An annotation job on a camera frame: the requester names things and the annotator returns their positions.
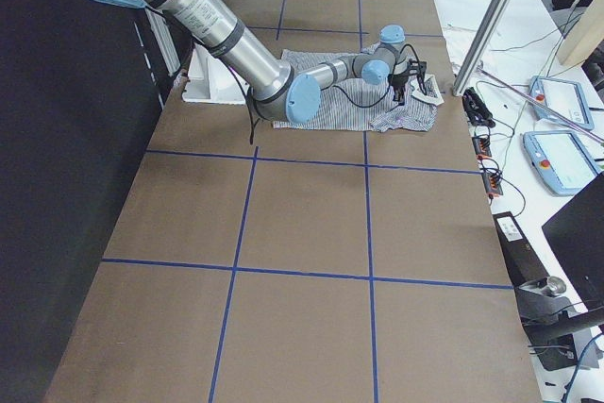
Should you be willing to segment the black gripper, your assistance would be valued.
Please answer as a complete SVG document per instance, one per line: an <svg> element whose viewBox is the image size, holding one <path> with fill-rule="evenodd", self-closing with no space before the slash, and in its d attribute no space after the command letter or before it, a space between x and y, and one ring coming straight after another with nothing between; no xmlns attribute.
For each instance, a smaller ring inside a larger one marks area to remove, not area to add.
<svg viewBox="0 0 604 403"><path fill-rule="evenodd" d="M394 91L394 97L403 97L405 86L410 78L411 64L408 60L403 60L396 64L392 73L389 75L389 84Z"/></svg>

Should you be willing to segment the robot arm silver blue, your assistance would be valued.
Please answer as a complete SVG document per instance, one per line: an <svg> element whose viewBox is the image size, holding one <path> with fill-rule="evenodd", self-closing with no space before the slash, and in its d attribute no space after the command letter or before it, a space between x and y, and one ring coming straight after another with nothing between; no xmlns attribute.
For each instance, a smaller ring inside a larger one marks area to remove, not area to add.
<svg viewBox="0 0 604 403"><path fill-rule="evenodd" d="M321 92L360 78L371 85L399 83L409 68L401 26L388 25L371 54L353 54L298 73L276 59L222 0L93 0L126 8L153 8L174 16L210 55L249 85L248 107L265 120L302 124L320 108Z"/></svg>

